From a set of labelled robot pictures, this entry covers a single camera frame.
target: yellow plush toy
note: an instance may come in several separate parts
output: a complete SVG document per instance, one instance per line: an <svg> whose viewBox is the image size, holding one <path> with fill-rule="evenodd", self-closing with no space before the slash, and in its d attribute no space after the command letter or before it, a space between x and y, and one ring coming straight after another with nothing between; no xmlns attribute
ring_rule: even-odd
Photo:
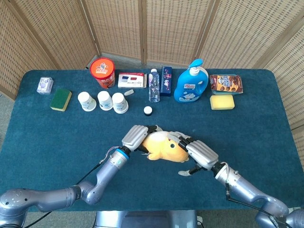
<svg viewBox="0 0 304 228"><path fill-rule="evenodd" d="M153 132L143 141L142 145L148 150L148 159L165 159L172 162L188 161L188 153L176 142L168 139L169 132Z"/></svg>

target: metal base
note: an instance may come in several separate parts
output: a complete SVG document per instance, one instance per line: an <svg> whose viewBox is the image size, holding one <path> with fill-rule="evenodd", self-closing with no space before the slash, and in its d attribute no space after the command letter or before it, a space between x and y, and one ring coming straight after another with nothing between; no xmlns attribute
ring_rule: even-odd
<svg viewBox="0 0 304 228"><path fill-rule="evenodd" d="M195 210L97 211L94 228L197 228Z"/></svg>

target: teal tablecloth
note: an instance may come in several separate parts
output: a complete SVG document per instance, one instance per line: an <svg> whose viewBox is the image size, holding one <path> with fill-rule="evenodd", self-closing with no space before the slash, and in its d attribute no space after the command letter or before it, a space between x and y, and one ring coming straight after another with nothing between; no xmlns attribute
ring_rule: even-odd
<svg viewBox="0 0 304 228"><path fill-rule="evenodd" d="M173 70L173 91L182 71ZM303 170L274 75L268 70L254 69L207 71L241 75L244 93L234 96L233 110L212 111L208 86L201 99L191 104L177 103L173 96L152 104L148 101L148 89L135 89L126 98L129 110L125 114L102 111L99 107L84 112L77 100L78 93L87 91L97 100L102 90L88 70L29 71L22 79L0 153L0 194L11 188L54 190L71 186L111 146L120 145L134 124L157 124L164 130L180 131L202 140L219 154L220 161L228 162L257 188L289 207L304 205ZM42 76L54 79L50 95L36 92ZM54 92L61 87L73 93L65 112L49 107ZM115 86L108 92L113 95L126 90ZM143 114L146 105L153 108L149 117ZM193 166L193 160L150 161L134 152L108 185L100 203L88 206L78 201L66 210L241 207L226 201L224 186L213 178L212 172L201 171L190 177L177 174ZM95 173L87 179L95 183Z"/></svg>

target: green sponge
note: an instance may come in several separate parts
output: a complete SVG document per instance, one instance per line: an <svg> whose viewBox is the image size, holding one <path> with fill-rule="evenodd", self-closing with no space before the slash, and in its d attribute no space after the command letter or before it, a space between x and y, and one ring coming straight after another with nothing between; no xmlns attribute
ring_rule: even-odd
<svg viewBox="0 0 304 228"><path fill-rule="evenodd" d="M64 112L67 108L67 104L71 98L71 91L67 89L58 89L55 92L54 98L51 102L51 109Z"/></svg>

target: small blue bottle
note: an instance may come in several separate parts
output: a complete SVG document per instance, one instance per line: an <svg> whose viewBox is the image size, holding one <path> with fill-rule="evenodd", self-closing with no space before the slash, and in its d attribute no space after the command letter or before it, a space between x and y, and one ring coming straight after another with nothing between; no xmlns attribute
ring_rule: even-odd
<svg viewBox="0 0 304 228"><path fill-rule="evenodd" d="M174 99L180 103L194 102L200 98L208 85L208 73L200 67L202 59L194 60L188 70L184 71L174 91Z"/></svg>
<svg viewBox="0 0 304 228"><path fill-rule="evenodd" d="M160 76L156 69L152 69L149 74L149 101L160 101Z"/></svg>

